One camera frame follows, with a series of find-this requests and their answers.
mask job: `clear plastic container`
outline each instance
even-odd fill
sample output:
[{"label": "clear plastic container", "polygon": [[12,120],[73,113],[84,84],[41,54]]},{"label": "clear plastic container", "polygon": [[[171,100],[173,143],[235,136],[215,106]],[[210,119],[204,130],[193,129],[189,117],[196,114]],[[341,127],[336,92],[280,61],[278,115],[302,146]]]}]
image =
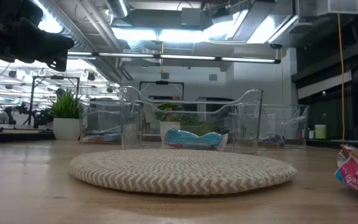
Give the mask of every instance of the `clear plastic container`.
[{"label": "clear plastic container", "polygon": [[259,148],[305,149],[309,106],[262,105]]},{"label": "clear plastic container", "polygon": [[[118,100],[109,98],[81,102],[81,142],[140,144],[138,112],[139,105],[135,103],[121,105]],[[123,132],[126,143],[122,141]]]},{"label": "clear plastic container", "polygon": [[[256,153],[262,95],[261,90],[249,90],[235,101],[150,100],[136,88],[122,86],[119,89],[120,104],[139,105],[136,115],[140,133],[139,141],[131,141],[133,130],[124,131],[123,148],[173,146],[218,150],[216,143],[206,140],[213,136],[225,138],[226,147],[222,149],[225,152]],[[134,119],[132,115],[135,113],[121,111],[121,114],[122,124],[127,125]],[[175,143],[178,139],[170,137],[175,130],[187,131],[196,136]],[[208,133],[219,135],[204,136]]]}]

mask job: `white pot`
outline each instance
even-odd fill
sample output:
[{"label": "white pot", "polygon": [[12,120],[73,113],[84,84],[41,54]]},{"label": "white pot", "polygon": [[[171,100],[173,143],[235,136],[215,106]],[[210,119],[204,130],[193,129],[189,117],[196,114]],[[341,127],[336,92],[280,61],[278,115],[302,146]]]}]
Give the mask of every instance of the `white pot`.
[{"label": "white pot", "polygon": [[180,130],[180,122],[160,121],[160,136],[162,143],[164,143],[165,134],[170,128]]},{"label": "white pot", "polygon": [[53,133],[56,140],[77,140],[80,136],[80,120],[73,118],[54,118]]}]

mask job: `green plant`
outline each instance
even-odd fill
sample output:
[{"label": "green plant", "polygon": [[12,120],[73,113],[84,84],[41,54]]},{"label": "green plant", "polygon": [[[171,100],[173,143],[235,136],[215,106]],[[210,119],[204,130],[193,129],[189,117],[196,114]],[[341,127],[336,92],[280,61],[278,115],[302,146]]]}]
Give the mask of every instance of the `green plant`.
[{"label": "green plant", "polygon": [[182,116],[180,121],[180,129],[190,133],[202,136],[214,131],[214,126],[208,122],[200,121],[197,115]]},{"label": "green plant", "polygon": [[[160,106],[158,106],[159,110],[162,111],[183,111],[183,108],[178,105],[178,104],[174,104],[174,103],[163,103]],[[155,113],[157,119],[159,119],[160,121],[180,121],[181,120],[181,115],[178,113],[174,113],[174,112],[161,112],[161,111],[157,111]]]},{"label": "green plant", "polygon": [[74,93],[66,91],[53,103],[51,114],[54,118],[80,118],[80,102]]}]

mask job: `round placemat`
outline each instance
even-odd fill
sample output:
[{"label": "round placemat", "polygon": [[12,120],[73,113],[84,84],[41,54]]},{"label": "round placemat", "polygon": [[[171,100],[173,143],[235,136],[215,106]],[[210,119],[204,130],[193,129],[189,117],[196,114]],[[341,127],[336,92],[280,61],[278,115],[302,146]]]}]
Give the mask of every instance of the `round placemat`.
[{"label": "round placemat", "polygon": [[231,194],[281,184],[296,174],[285,162],[230,152],[134,149],[83,154],[70,172],[87,183],[129,192]]}]

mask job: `desk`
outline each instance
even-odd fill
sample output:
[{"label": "desk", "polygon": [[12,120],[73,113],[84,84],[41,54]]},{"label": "desk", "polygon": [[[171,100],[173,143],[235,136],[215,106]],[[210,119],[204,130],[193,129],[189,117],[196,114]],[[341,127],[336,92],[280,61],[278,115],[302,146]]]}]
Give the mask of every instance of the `desk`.
[{"label": "desk", "polygon": [[82,153],[110,144],[37,141],[0,144],[0,223],[358,223],[358,195],[335,178],[338,150],[260,150],[298,169],[292,182],[220,197],[128,194],[68,174]]}]

